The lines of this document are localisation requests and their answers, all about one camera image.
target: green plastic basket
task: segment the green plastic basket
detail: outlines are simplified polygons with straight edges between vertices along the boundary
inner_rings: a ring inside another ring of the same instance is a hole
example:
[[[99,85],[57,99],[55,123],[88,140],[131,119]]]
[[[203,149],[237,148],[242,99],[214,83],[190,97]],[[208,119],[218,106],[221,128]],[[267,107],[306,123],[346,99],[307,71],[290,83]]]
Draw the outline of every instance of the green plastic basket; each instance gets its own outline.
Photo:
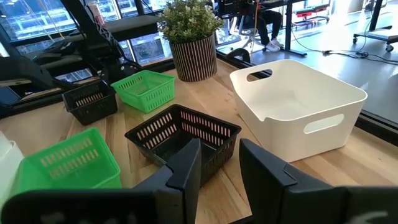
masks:
[[[22,160],[13,195],[39,189],[121,188],[120,168],[96,128]]]
[[[125,104],[149,113],[174,99],[174,80],[170,75],[143,70],[111,86]]]

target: wooden tabletop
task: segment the wooden tabletop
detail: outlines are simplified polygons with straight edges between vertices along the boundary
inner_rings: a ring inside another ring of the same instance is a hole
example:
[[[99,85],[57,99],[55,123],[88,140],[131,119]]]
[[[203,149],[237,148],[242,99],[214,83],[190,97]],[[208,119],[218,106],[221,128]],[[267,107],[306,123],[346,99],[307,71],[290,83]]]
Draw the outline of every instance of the wooden tabletop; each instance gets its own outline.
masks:
[[[258,141],[236,112],[229,74],[236,68],[218,61],[214,78],[184,83],[176,78],[175,99],[143,114],[118,99],[119,110],[106,119],[82,126],[65,111],[63,103],[0,120],[0,131],[14,140],[27,156],[81,131],[97,127],[121,168],[123,187],[133,187],[158,168],[128,141],[124,134],[143,121],[178,103],[242,127],[239,138]],[[175,70],[166,72],[177,76]],[[239,168],[236,144],[233,157],[200,190],[197,223],[229,223],[251,214]],[[345,147],[292,163],[300,170],[331,185],[398,184],[398,149],[354,128]]]

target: white sneaker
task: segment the white sneaker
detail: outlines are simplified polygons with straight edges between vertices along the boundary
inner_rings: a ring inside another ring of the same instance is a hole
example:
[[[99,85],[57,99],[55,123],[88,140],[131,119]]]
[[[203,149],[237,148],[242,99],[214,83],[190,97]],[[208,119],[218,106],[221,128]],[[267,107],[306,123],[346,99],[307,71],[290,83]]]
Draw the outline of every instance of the white sneaker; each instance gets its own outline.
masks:
[[[285,47],[285,45],[279,43],[279,41],[276,38],[273,38],[271,43],[274,44],[275,46],[278,46],[278,47]]]
[[[280,47],[274,45],[271,41],[266,45],[266,49],[270,52],[278,52],[280,51]]]

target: person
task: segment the person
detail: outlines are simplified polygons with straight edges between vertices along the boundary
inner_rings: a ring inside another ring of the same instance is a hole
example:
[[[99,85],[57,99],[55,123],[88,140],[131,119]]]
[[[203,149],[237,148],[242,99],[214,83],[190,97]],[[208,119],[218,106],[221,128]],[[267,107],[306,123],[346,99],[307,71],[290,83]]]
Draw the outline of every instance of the person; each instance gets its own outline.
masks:
[[[267,24],[272,24],[271,39],[268,37]],[[257,13],[257,30],[260,35],[261,44],[271,52],[280,51],[281,47],[284,47],[277,40],[280,25],[282,24],[282,14],[272,10],[266,10],[264,12]],[[246,16],[244,26],[254,27],[254,19],[251,16]]]

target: striped plant pot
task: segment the striped plant pot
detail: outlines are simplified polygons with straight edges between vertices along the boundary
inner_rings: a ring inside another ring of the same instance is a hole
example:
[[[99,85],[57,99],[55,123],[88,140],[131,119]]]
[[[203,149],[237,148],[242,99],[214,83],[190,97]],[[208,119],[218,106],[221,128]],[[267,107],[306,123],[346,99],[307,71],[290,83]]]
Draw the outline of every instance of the striped plant pot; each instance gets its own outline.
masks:
[[[170,43],[178,78],[185,82],[197,82],[212,77],[217,72],[216,43],[211,35],[202,40]]]

